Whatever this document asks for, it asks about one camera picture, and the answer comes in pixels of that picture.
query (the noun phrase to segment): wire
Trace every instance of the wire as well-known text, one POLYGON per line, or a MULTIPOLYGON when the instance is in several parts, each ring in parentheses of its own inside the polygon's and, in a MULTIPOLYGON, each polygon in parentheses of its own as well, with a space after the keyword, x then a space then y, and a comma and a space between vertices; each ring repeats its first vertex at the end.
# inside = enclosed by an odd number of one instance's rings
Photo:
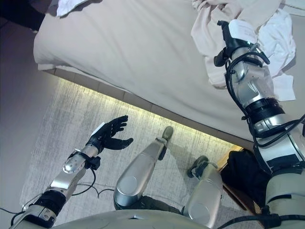
POLYGON ((287 221, 287 220, 305 220, 305 216, 304 215, 284 215, 284 216, 277 215, 277 217, 275 217, 275 218, 272 217, 271 215, 269 215, 269 216, 264 216, 264 215, 241 216, 241 217, 236 217, 236 218, 224 223, 217 229, 223 229, 234 223, 240 223, 240 222, 244 222, 244 221, 262 221, 262 222, 270 221, 270 222, 279 223, 279 225, 281 225, 281 221, 287 221))
POLYGON ((36 196, 34 196, 32 199, 30 199, 28 202, 26 202, 23 207, 21 208, 21 211, 24 210, 24 208, 27 206, 28 203, 32 202, 34 199, 36 199, 37 197, 40 197, 42 195, 42 193, 37 194, 36 196))
POLYGON ((303 122, 303 130, 302 130, 302 135, 305 137, 305 122, 303 122))
POLYGON ((94 187, 94 186, 87 185, 87 184, 77 184, 77 185, 91 187, 91 188, 93 188, 93 189, 96 191, 96 194, 97 194, 97 195, 99 195, 99 191, 98 191, 98 190, 97 190, 97 188, 96 188, 96 187, 94 187))
POLYGON ((269 62, 268 58, 266 58, 264 55, 262 55, 261 53, 257 53, 257 52, 248 52, 245 53, 239 57, 237 57, 235 60, 232 61, 232 63, 229 63, 229 66, 226 67, 226 74, 225 74, 225 82, 226 82, 226 86, 228 89, 228 92, 230 94, 230 96, 233 98, 234 102, 237 104, 237 106, 241 109, 241 111, 244 113, 245 118, 247 119, 247 123, 249 126, 249 130, 250 133, 253 137, 253 141, 254 143, 259 146, 259 147, 266 147, 269 146, 270 144, 276 142, 277 140, 279 140, 280 138, 282 138, 284 135, 288 134, 291 130, 293 130, 294 128, 296 128, 300 123, 302 123, 305 120, 305 114, 298 120, 296 120, 294 122, 294 124, 292 124, 292 126, 290 128, 288 128, 286 131, 282 132, 281 134, 279 134, 277 137, 273 138, 272 140, 264 143, 264 144, 260 144, 257 142, 256 140, 256 136, 255 136, 255 130, 253 127, 253 124, 251 122, 251 118, 249 117, 247 111, 244 109, 244 107, 241 105, 241 103, 238 101, 235 93, 234 93, 234 89, 233 89, 233 83, 232 83, 232 68, 237 65, 240 61, 242 61, 243 59, 245 59, 247 56, 249 55, 256 55, 259 56, 260 58, 262 58, 266 63, 269 62))
POLYGON ((18 216, 18 215, 21 215, 23 214, 25 211, 21 211, 21 212, 18 212, 17 214, 15 214, 11 220, 10 220, 10 225, 13 226, 14 225, 14 219, 18 216))
POLYGON ((103 189, 102 191, 100 191, 98 194, 97 194, 97 198, 100 198, 100 194, 104 191, 114 191, 114 189, 111 189, 111 188, 106 188, 106 189, 103 189))
POLYGON ((6 211, 7 213, 10 213, 10 214, 18 214, 19 212, 12 212, 12 211, 8 211, 4 208, 0 208, 2 211, 6 211))
POLYGON ((92 169, 92 168, 90 168, 90 170, 91 170, 91 172, 92 172, 92 174, 93 174, 93 182, 92 182, 92 184, 89 186, 89 188, 87 188, 87 189, 85 189, 84 191, 82 191, 82 192, 79 192, 79 193, 76 193, 76 194, 72 194, 72 196, 77 196, 77 195, 80 195, 80 194, 82 194, 82 193, 84 193, 84 192, 86 192, 86 191, 88 191, 90 188, 92 188, 93 187, 93 185, 94 185, 94 183, 95 183, 95 180, 96 180, 96 175, 95 175, 95 172, 94 172, 94 170, 92 169))

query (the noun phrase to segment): robot forearm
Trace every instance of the robot forearm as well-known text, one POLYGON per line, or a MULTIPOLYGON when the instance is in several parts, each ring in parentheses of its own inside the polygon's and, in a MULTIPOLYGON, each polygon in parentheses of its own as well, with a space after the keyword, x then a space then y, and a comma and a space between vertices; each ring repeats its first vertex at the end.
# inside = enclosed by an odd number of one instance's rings
POLYGON ((81 151, 72 153, 64 163, 62 171, 56 176, 39 199, 30 205, 22 217, 12 228, 21 221, 28 221, 44 228, 51 228, 64 204, 76 189, 77 183, 86 173, 86 156, 96 158, 98 149, 85 146, 81 151))

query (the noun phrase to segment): robot leg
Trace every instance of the robot leg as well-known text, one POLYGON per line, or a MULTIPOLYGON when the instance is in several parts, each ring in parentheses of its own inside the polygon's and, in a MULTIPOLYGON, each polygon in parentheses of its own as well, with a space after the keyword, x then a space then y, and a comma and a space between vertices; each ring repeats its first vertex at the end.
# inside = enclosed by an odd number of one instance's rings
POLYGON ((208 162, 206 156, 201 156, 187 171, 187 175, 197 177, 199 183, 183 208, 183 215, 208 228, 215 224, 223 189, 223 182, 216 167, 208 162))
POLYGON ((162 160, 169 140, 173 135, 173 128, 166 127, 162 137, 156 138, 147 146, 125 169, 116 184, 113 199, 118 209, 155 209, 180 213, 161 201, 142 196, 147 183, 153 174, 157 160, 162 160))

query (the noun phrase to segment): carpet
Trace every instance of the carpet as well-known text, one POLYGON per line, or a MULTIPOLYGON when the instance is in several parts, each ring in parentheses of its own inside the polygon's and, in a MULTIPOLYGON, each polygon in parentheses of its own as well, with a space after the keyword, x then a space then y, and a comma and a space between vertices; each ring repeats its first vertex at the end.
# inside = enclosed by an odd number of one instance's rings
MULTIPOLYGON (((101 93, 59 79, 54 96, 43 118, 39 137, 31 153, 29 170, 23 186, 20 203, 25 204, 44 191, 62 169, 66 158, 77 149, 82 149, 92 131, 101 123, 128 115, 125 130, 117 133, 121 139, 134 138, 126 149, 105 149, 100 154, 101 166, 96 171, 98 190, 114 188, 117 179, 132 159, 140 153, 164 128, 171 125, 174 134, 162 161, 158 161, 148 183, 145 195, 164 201, 181 209, 197 184, 190 179, 186 170, 201 155, 217 162, 232 144, 156 114, 110 98, 101 93)), ((81 182, 92 182, 90 171, 81 182)), ((78 187, 76 192, 86 187, 78 187)), ((113 192, 105 191, 97 199, 94 189, 71 197, 57 217, 55 225, 89 215, 114 210, 113 192)), ((227 195, 223 194, 217 226, 248 212, 241 210, 227 195)), ((236 224, 231 228, 261 228, 256 222, 236 224)))

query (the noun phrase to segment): white towel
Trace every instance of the white towel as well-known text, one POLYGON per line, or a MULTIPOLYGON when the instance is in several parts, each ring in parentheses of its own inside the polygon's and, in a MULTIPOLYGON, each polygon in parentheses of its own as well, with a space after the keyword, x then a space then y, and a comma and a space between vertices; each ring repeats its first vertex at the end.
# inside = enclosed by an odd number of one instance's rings
POLYGON ((193 6, 198 11, 191 31, 191 36, 198 51, 205 57, 205 65, 210 83, 218 88, 225 86, 224 67, 215 67, 213 58, 224 47, 219 20, 231 21, 238 18, 250 23, 256 30, 264 24, 278 9, 281 0, 256 0, 242 8, 237 0, 193 0, 193 6), (253 12, 260 12, 259 17, 253 12))
POLYGON ((57 0, 57 17, 62 17, 88 0, 57 0))
POLYGON ((270 20, 259 29, 258 42, 270 60, 271 76, 276 76, 295 57, 290 14, 278 9, 270 20))
MULTIPOLYGON (((271 61, 268 66, 271 76, 278 76, 279 71, 295 56, 290 15, 281 9, 277 10, 281 0, 248 0, 241 4, 239 1, 193 0, 193 6, 199 13, 191 35, 199 52, 205 56, 209 82, 217 88, 225 88, 225 69, 215 67, 213 61, 214 56, 225 47, 222 30, 216 25, 218 20, 231 21, 238 18, 250 23, 255 30, 263 25, 258 38, 271 61), (259 17, 251 12, 260 12, 259 17)), ((292 76, 274 78, 274 90, 281 101, 294 99, 292 82, 292 76)))

